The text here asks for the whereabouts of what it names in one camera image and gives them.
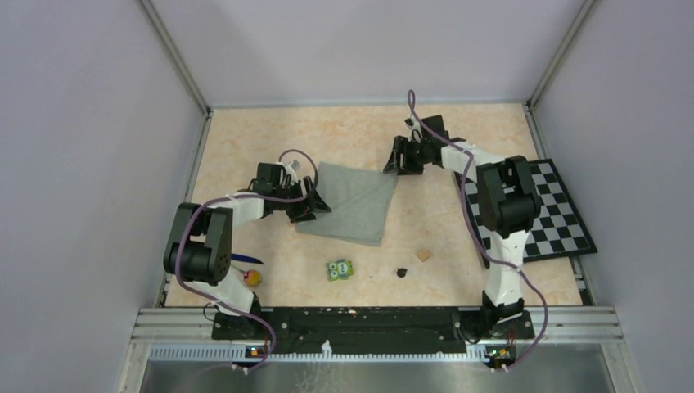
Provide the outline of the grey-green cloth napkin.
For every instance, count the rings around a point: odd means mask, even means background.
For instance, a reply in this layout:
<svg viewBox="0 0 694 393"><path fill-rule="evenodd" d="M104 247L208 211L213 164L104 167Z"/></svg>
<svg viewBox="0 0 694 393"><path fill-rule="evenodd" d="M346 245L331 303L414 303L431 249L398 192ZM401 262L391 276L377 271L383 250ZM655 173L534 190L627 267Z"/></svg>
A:
<svg viewBox="0 0 694 393"><path fill-rule="evenodd" d="M297 232L379 246L398 176L322 162L318 177L318 194L331 211L298 223Z"/></svg>

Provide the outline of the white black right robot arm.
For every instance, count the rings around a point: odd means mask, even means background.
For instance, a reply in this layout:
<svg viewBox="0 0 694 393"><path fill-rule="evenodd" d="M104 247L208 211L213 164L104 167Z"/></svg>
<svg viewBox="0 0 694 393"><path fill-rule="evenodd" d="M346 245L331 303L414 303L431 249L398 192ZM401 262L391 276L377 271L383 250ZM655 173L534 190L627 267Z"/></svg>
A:
<svg viewBox="0 0 694 393"><path fill-rule="evenodd" d="M482 253L490 263L490 276L482 292L480 327L490 337L502 337L524 310L525 244L542 205L529 162L451 138L442 115L410 115L405 123L410 134L394 138L380 174L322 164L318 181L306 178L304 185L293 187L308 196L290 205L287 216L303 233L377 246L398 176L422 174L432 164L472 181L482 224L490 232L489 248Z"/></svg>

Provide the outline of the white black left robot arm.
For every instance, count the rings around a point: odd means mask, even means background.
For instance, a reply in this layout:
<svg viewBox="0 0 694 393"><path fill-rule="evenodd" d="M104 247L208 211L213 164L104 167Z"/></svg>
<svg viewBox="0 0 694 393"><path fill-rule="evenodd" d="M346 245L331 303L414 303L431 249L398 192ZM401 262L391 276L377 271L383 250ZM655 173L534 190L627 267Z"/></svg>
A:
<svg viewBox="0 0 694 393"><path fill-rule="evenodd" d="M315 220L331 207L318 193L316 178L299 178L289 164L260 163L247 188L205 204L179 204L164 251L165 272L232 315L232 329L247 339L259 334L263 318L252 310L252 290L229 273L232 262L240 259L232 253L232 232L276 211L297 224Z"/></svg>

